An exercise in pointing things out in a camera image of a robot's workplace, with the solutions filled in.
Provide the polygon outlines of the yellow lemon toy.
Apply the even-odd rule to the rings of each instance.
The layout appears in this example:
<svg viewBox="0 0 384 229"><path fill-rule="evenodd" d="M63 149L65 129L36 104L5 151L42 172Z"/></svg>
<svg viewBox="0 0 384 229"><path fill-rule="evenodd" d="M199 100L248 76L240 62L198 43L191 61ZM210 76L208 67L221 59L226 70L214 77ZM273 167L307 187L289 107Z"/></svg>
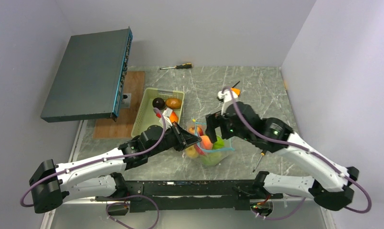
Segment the yellow lemon toy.
<svg viewBox="0 0 384 229"><path fill-rule="evenodd" d="M196 151L194 146L190 146L190 147L186 148L185 149L185 155L189 158L192 158L192 159L199 157L199 153Z"/></svg>

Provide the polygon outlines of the red apple toy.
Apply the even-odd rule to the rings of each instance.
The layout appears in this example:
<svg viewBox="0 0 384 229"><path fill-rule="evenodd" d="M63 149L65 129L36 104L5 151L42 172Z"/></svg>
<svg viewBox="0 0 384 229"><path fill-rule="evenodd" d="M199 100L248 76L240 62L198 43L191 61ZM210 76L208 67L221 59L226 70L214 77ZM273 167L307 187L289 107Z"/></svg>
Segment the red apple toy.
<svg viewBox="0 0 384 229"><path fill-rule="evenodd" d="M191 133L191 134L198 135L198 136L203 136L204 135L204 131L203 131L203 129L200 126L190 127L188 132Z"/></svg>

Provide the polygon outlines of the green leaf toy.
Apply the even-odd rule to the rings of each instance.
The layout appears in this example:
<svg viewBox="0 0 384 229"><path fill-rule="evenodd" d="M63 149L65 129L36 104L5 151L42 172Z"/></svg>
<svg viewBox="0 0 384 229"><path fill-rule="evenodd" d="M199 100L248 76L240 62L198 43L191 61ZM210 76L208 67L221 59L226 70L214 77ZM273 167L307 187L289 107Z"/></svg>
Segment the green leaf toy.
<svg viewBox="0 0 384 229"><path fill-rule="evenodd" d="M212 150L224 148L224 140L220 136L216 136L216 142L213 143Z"/></svg>

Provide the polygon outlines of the peach toy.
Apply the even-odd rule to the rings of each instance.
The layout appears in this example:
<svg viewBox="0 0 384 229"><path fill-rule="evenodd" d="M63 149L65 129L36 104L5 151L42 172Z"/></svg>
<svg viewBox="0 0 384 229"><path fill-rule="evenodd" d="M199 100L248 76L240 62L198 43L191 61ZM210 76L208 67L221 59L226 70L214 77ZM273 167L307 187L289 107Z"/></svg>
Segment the peach toy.
<svg viewBox="0 0 384 229"><path fill-rule="evenodd" d="M211 150L213 143L211 142L210 138L206 135L200 136L201 142L200 147L205 150Z"/></svg>

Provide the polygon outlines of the clear zip top bag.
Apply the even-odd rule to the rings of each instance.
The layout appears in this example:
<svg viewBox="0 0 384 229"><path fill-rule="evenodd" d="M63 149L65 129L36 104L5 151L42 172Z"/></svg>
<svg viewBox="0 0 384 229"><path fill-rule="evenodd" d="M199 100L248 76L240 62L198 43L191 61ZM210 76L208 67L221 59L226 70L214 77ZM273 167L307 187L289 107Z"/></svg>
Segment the clear zip top bag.
<svg viewBox="0 0 384 229"><path fill-rule="evenodd" d="M200 162L204 166L216 166L226 157L231 155L235 149L232 147L231 140L223 140L215 134L216 142L212 143L209 136L205 133L206 123L190 120L187 125L190 134L201 138L201 142L194 144L183 151L183 156Z"/></svg>

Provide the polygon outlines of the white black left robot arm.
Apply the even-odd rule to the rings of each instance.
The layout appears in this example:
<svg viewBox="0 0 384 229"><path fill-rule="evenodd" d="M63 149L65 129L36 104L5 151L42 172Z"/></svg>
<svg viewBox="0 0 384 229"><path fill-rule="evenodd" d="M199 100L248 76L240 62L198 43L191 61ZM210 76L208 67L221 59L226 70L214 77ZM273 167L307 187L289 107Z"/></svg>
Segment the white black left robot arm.
<svg viewBox="0 0 384 229"><path fill-rule="evenodd" d="M56 209L64 202L101 196L121 200L127 187L119 174L148 162L148 158L173 148L176 151L201 142L201 138L177 123L169 128L152 125L117 148L87 159L55 164L45 160L29 180L32 204L21 198L21 206L33 207L37 214Z"/></svg>

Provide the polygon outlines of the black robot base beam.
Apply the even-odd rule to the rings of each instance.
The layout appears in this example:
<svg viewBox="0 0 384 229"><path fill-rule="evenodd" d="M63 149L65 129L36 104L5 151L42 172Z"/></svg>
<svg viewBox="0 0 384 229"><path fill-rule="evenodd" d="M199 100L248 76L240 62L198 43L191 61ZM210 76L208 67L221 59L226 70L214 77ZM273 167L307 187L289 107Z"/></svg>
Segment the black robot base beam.
<svg viewBox="0 0 384 229"><path fill-rule="evenodd" d="M253 187L252 180L127 181L127 192L114 198L97 196L97 202L129 204L131 213L154 210L220 209L249 210L256 202L270 203L282 194L266 194Z"/></svg>

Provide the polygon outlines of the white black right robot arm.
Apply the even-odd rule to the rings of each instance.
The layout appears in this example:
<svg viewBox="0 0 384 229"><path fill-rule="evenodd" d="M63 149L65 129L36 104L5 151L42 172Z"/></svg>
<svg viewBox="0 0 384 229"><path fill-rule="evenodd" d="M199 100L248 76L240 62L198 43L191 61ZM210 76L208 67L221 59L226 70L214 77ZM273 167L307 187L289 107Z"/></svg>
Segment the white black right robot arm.
<svg viewBox="0 0 384 229"><path fill-rule="evenodd" d="M258 133L256 136L239 118L233 105L224 113L206 115L205 133L211 141L217 140L216 128L221 137L239 137L255 147L285 157L300 166L308 175L304 177L282 176L268 171L258 172L253 182L253 193L258 198L270 194L289 194L314 200L323 208L338 211L352 203L354 190L351 181L357 180L359 170L355 167L337 165L324 156L312 155L310 147L289 125L278 118L260 118L250 105L237 102L243 118Z"/></svg>

